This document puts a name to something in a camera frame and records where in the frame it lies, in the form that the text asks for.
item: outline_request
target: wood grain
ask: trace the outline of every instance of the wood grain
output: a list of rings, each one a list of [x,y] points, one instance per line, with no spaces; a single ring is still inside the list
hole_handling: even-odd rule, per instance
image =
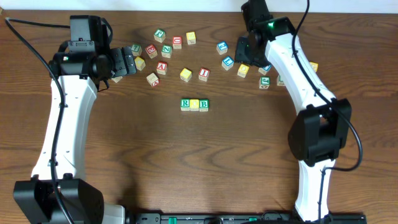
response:
[[[95,14],[112,25],[112,47],[155,44],[157,28],[173,35],[194,30],[197,44],[160,54],[146,68],[98,94],[86,143],[87,181],[107,202],[165,213],[254,213],[291,210],[298,191],[298,165],[287,145],[295,119],[284,87],[258,89],[260,74],[246,78],[238,65],[225,71],[222,58],[234,56],[245,34],[239,13],[6,11],[1,17],[68,24],[69,15]],[[296,26],[301,14],[289,16]],[[398,16],[310,14],[300,33],[318,75],[339,98],[353,106],[353,124],[364,145],[362,166],[334,172],[328,204],[332,212],[363,212],[368,223],[397,223],[398,216]],[[17,30],[50,60],[69,31],[16,24]],[[215,47],[227,41],[226,55]],[[0,27],[0,223],[27,223],[12,198],[16,180],[27,180],[41,150],[50,110],[50,78],[44,67],[11,33]],[[158,61],[166,76],[152,88],[146,76]],[[182,68],[193,72],[185,83]],[[199,69],[211,70],[207,82]],[[181,98],[208,98],[207,113],[182,113]],[[355,162],[350,135],[339,166]]]

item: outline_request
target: wooden surface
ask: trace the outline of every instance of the wooden surface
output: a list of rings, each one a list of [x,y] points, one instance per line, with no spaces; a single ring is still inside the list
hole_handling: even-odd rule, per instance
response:
[[[68,24],[71,14],[95,14],[112,25],[112,47],[155,44],[159,55],[146,68],[98,94],[86,142],[87,181],[105,200],[165,213],[261,213],[291,210],[297,198],[299,167],[287,144],[295,119],[285,87],[259,90],[260,74],[246,78],[239,65],[225,71],[221,60],[233,57],[236,40],[245,34],[239,13],[54,12],[5,11],[5,16]],[[302,14],[289,16],[294,25]],[[368,223],[398,222],[398,16],[310,14],[300,33],[309,60],[338,97],[348,98],[352,122],[364,146],[362,166],[349,174],[332,174],[332,212],[363,212]],[[50,60],[65,29],[17,25],[17,30]],[[182,35],[183,49],[172,58],[160,54],[157,28]],[[196,45],[185,33],[194,30]],[[1,22],[0,27],[0,223],[27,223],[12,198],[16,180],[28,180],[43,145],[50,111],[50,78],[43,65]],[[216,43],[227,41],[226,55]],[[167,75],[152,88],[146,76],[158,61]],[[188,68],[189,83],[179,77]],[[211,70],[199,81],[201,67]],[[181,98],[208,98],[207,113],[181,112]],[[350,166],[357,148],[350,134],[338,166]]]

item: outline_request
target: cable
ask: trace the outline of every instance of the cable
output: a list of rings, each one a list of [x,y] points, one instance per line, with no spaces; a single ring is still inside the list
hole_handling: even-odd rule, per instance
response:
[[[57,151],[58,136],[60,133],[62,116],[63,116],[63,111],[65,108],[65,95],[63,94],[63,90],[62,90],[60,82],[57,80],[57,78],[53,74],[48,63],[36,51],[36,49],[34,49],[33,46],[31,46],[30,43],[28,43],[28,41],[26,41],[25,38],[23,38],[18,33],[18,31],[15,30],[15,28],[11,25],[10,21],[11,22],[19,22],[22,24],[35,25],[35,26],[43,26],[43,27],[57,27],[57,28],[70,28],[70,27],[64,26],[64,25],[53,25],[53,24],[42,24],[42,23],[38,23],[38,22],[29,22],[29,21],[23,21],[20,19],[13,19],[13,18],[9,18],[9,17],[6,18],[6,24],[7,24],[8,28],[10,28],[10,30],[18,37],[18,39],[21,40],[22,43],[24,43],[30,51],[32,51],[32,53],[43,63],[44,67],[49,71],[50,76],[54,80],[54,82],[58,88],[59,94],[60,94],[60,98],[61,98],[60,112],[58,114],[57,126],[55,127],[54,139],[53,139],[52,148],[51,148],[51,159],[50,159],[51,181],[52,181],[52,187],[54,189],[55,198],[57,199],[57,203],[58,203],[59,207],[61,208],[62,213],[65,215],[65,218],[68,220],[69,224],[74,224],[72,217],[70,216],[65,204],[63,203],[60,192],[58,191],[58,183],[55,180],[55,166],[56,166],[55,153]]]
[[[322,204],[322,193],[323,193],[323,182],[325,180],[325,175],[326,175],[326,170],[336,170],[336,171],[342,171],[342,172],[349,172],[352,170],[355,170],[359,167],[359,165],[361,165],[362,162],[362,158],[363,158],[363,148],[362,148],[362,143],[361,140],[359,138],[358,133],[356,132],[354,126],[351,124],[351,122],[346,118],[346,116],[338,109],[336,108],[325,96],[323,96],[320,92],[320,90],[314,85],[314,83],[311,81],[310,77],[308,76],[308,74],[306,73],[305,69],[303,68],[303,65],[301,64],[299,57],[297,56],[297,51],[295,48],[295,40],[297,37],[297,34],[308,14],[308,11],[310,9],[310,0],[307,0],[307,8],[305,10],[305,13],[300,21],[300,23],[297,26],[297,29],[293,35],[293,41],[292,41],[292,50],[293,50],[293,56],[297,61],[298,66],[300,67],[302,73],[304,74],[305,78],[307,79],[307,81],[309,82],[309,84],[311,85],[311,87],[313,88],[313,90],[315,91],[315,94],[317,94],[333,111],[335,111],[339,117],[349,126],[350,130],[353,132],[354,137],[355,137],[355,141],[358,145],[358,160],[356,161],[355,165],[353,165],[352,167],[349,168],[341,168],[341,167],[324,167],[322,169],[322,178],[321,178],[321,186],[320,186],[320,193],[319,193],[319,203],[318,203],[318,221],[319,223],[321,222],[321,204]]]

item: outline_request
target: white backdrop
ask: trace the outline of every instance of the white backdrop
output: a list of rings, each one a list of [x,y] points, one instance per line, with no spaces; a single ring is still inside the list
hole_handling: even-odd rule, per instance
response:
[[[247,0],[1,0],[3,9],[238,12]],[[306,0],[267,0],[272,12],[302,12]],[[398,0],[311,0],[310,12],[398,13]]]

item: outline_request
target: toy block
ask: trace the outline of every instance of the toy block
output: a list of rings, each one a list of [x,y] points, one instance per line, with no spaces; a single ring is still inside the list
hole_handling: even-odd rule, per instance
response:
[[[313,69],[315,72],[318,71],[318,64],[317,64],[317,63],[315,63],[315,62],[310,62],[310,65],[311,65],[312,69]]]
[[[189,80],[192,77],[192,72],[186,68],[184,68],[181,73],[180,73],[180,78],[186,82],[189,82]]]
[[[230,56],[228,56],[228,57],[224,58],[221,65],[223,66],[223,68],[225,68],[225,70],[228,71],[230,68],[232,68],[234,66],[234,60]]]
[[[115,77],[115,78],[111,78],[112,81],[114,81],[115,83],[118,83],[123,77]]]
[[[267,75],[267,72],[269,72],[270,69],[271,69],[271,65],[259,68],[259,73],[261,73],[263,75]]]
[[[181,99],[181,104],[180,104],[181,111],[190,111],[189,101],[190,101],[189,99]]]
[[[156,85],[159,84],[159,78],[157,78],[155,73],[151,73],[150,75],[148,75],[147,81],[152,87],[155,87]]]
[[[173,48],[169,45],[163,45],[162,47],[162,56],[170,58],[172,57]]]
[[[225,41],[222,41],[221,43],[217,44],[217,52],[222,55],[225,54],[228,51],[228,44],[226,44]]]
[[[141,56],[142,48],[138,44],[133,44],[131,46],[131,51],[132,51],[133,56]]]
[[[182,37],[173,37],[173,48],[174,49],[182,48]]]
[[[187,32],[187,42],[188,45],[195,44],[197,42],[195,32]]]
[[[142,71],[142,69],[145,68],[144,59],[142,59],[140,57],[136,57],[136,59],[134,59],[134,62],[136,63],[136,67],[137,67],[138,70]]]
[[[199,101],[199,111],[209,111],[209,100]]]
[[[151,44],[150,46],[146,47],[145,51],[149,55],[150,59],[152,59],[152,58],[157,56],[157,50],[156,50],[156,47],[153,44]]]
[[[249,66],[241,64],[241,66],[238,69],[238,75],[242,78],[246,77],[249,71]]]
[[[199,80],[207,82],[207,79],[209,79],[209,75],[210,75],[210,70],[201,68],[199,72]]]
[[[199,111],[199,100],[190,100],[189,109],[190,111]]]
[[[164,30],[157,29],[154,34],[154,37],[155,37],[156,41],[159,41],[160,43],[162,43],[164,41],[164,39],[166,39],[166,32],[164,32]]]
[[[285,83],[284,83],[284,81],[282,80],[282,77],[280,77],[280,75],[278,75],[278,83],[277,83],[277,85],[279,85],[279,86],[285,86]]]
[[[159,62],[156,67],[156,71],[158,74],[166,75],[167,72],[167,63]]]
[[[259,80],[260,89],[268,89],[270,84],[271,84],[271,79],[268,76],[260,77]]]

